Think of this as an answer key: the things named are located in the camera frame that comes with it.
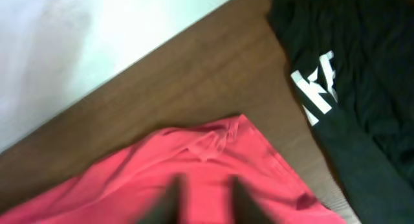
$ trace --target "black fabric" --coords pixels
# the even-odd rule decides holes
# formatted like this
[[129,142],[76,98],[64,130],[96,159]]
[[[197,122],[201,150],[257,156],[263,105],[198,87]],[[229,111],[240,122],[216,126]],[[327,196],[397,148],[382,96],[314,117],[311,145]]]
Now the black fabric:
[[291,73],[328,90],[320,56],[333,52],[325,114],[297,84],[362,223],[414,223],[414,8],[406,0],[273,0],[269,23]]

